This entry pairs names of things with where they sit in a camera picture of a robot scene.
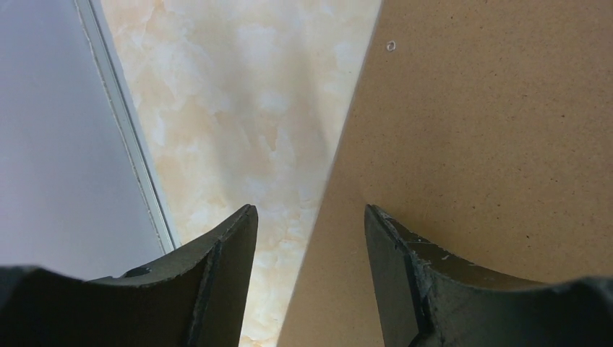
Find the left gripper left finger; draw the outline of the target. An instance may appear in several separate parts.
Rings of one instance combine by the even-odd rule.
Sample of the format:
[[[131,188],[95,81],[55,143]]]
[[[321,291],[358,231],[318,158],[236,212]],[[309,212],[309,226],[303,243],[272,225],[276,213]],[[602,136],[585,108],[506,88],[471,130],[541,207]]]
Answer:
[[[91,346],[236,346],[257,240],[245,205],[204,236],[118,278]]]

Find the brown cardboard backing board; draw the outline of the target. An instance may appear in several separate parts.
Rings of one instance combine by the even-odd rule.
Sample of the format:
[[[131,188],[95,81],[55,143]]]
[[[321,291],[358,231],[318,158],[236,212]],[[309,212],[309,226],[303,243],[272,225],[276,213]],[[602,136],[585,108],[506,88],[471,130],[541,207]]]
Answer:
[[[368,204],[502,273],[611,275],[612,3],[382,3],[280,346],[383,345]]]

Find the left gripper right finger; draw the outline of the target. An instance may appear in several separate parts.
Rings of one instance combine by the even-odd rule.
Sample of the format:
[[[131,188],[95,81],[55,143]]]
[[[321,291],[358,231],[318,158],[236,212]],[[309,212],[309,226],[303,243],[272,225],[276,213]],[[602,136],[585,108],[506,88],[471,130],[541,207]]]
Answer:
[[[364,210],[374,293],[386,346],[502,346],[526,336],[521,306],[541,283],[490,270]]]

